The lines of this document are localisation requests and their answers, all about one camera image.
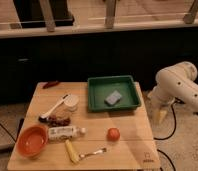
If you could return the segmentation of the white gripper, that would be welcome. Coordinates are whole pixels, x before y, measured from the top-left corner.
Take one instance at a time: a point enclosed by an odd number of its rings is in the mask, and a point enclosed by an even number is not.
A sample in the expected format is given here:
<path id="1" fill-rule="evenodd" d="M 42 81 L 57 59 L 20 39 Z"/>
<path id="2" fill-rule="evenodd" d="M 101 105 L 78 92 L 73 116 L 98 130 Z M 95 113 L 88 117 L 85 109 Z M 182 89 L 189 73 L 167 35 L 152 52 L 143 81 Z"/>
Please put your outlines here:
<path id="1" fill-rule="evenodd" d="M 154 122 L 156 124 L 161 124 L 167 115 L 167 111 L 162 110 L 162 108 L 171 105 L 174 102 L 174 97 L 159 86 L 155 86 L 149 92 L 148 98 L 151 101 L 153 113 L 155 114 Z"/>

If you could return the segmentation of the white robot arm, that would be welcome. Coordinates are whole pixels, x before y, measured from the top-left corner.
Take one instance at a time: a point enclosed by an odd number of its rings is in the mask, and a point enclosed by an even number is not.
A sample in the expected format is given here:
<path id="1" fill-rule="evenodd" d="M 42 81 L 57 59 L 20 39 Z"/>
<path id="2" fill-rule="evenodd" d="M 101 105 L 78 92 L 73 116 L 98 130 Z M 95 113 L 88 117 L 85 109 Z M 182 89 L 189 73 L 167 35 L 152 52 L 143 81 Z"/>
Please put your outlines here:
<path id="1" fill-rule="evenodd" d="M 196 66 L 188 61 L 159 70 L 155 76 L 156 85 L 148 94 L 154 107 L 153 121 L 159 124 L 167 112 L 164 107 L 172 105 L 175 99 L 183 101 L 198 113 L 198 76 Z"/>

